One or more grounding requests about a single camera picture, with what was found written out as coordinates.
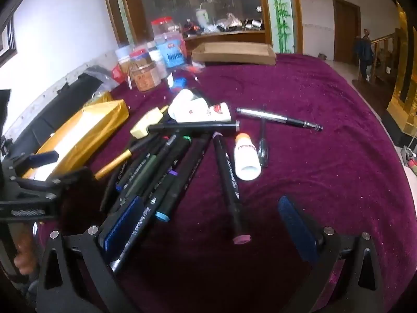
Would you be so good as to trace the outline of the person's left hand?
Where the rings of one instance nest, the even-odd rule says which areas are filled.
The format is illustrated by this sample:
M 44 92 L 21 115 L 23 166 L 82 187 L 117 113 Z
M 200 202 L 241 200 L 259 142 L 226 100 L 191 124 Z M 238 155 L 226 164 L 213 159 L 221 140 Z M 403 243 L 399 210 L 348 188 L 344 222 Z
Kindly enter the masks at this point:
M 22 275 L 30 275 L 38 265 L 35 243 L 31 232 L 22 231 L 16 242 L 14 264 Z

